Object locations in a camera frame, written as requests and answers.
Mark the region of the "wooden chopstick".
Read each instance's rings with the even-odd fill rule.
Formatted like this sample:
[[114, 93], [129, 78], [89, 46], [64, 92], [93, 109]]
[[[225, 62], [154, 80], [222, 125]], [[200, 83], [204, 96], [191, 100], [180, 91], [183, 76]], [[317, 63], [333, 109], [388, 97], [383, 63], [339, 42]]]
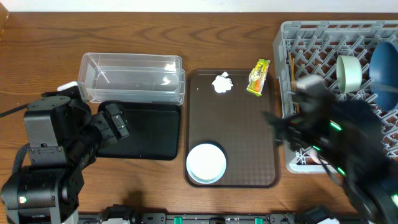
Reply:
[[[296, 84], [295, 84], [295, 58], [292, 56], [292, 53], [290, 53], [290, 62], [291, 62], [291, 68], [290, 68], [290, 72], [291, 72], [291, 85], [292, 85], [292, 90], [296, 91]], [[296, 114], [300, 113], [300, 107], [298, 103], [295, 103], [295, 112]]]
[[295, 58], [293, 57], [292, 52], [289, 53], [289, 62], [290, 62], [290, 82], [291, 82], [291, 89], [295, 91]]

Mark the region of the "mint green bowl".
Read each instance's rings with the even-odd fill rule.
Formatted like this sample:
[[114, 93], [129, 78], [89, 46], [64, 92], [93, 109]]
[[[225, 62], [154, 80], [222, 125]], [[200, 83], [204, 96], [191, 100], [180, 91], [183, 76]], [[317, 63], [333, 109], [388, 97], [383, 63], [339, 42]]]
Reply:
[[354, 56], [339, 55], [336, 61], [336, 77], [341, 94], [358, 91], [362, 82], [362, 69]]

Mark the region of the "dark blue plate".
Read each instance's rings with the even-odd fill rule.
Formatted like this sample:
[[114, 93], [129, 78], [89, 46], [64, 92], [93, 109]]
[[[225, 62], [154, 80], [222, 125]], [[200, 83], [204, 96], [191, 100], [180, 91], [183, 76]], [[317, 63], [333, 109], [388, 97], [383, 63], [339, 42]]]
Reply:
[[397, 109], [397, 44], [382, 42], [375, 48], [369, 77], [374, 80], [371, 91], [377, 95], [377, 106], [384, 111]]

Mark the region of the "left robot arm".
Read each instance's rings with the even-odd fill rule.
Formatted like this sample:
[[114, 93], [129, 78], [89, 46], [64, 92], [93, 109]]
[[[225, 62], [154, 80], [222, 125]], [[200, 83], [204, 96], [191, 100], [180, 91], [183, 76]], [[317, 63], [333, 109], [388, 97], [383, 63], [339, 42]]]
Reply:
[[99, 149], [129, 135], [123, 109], [107, 102], [92, 114], [80, 87], [46, 92], [24, 113], [28, 144], [1, 189], [8, 223], [78, 223], [82, 171]]

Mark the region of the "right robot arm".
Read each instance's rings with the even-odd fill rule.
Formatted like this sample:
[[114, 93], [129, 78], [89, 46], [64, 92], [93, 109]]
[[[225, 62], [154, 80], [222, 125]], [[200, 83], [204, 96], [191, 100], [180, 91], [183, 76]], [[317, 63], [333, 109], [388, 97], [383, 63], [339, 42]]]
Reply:
[[298, 90], [295, 96], [306, 106], [299, 114], [264, 114], [275, 143], [288, 142], [293, 151], [312, 147], [362, 217], [397, 223], [397, 161], [382, 151], [381, 122], [370, 105], [338, 101], [324, 88]]

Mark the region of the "white bowl light blue rim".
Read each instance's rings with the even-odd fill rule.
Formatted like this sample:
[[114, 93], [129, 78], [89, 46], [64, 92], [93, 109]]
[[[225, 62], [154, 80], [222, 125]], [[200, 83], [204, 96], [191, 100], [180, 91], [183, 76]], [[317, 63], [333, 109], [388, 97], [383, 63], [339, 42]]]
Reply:
[[213, 184], [222, 178], [227, 166], [226, 156], [220, 147], [210, 143], [195, 146], [187, 156], [189, 176], [200, 184]]

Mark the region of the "green orange snack wrapper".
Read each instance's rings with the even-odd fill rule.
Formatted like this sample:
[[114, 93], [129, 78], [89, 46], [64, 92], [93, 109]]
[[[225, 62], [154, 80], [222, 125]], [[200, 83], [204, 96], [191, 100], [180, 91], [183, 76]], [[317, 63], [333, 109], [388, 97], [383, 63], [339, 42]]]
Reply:
[[262, 89], [267, 77], [270, 60], [260, 58], [249, 74], [249, 85], [246, 90], [256, 96], [262, 95]]

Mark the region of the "white tissue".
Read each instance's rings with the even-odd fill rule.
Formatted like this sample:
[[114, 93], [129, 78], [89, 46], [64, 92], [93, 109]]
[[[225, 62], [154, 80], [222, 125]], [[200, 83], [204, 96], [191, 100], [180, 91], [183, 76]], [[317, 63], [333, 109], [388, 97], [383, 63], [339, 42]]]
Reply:
[[221, 75], [217, 75], [212, 85], [217, 93], [226, 93], [233, 87], [233, 82], [227, 72], [223, 72]]

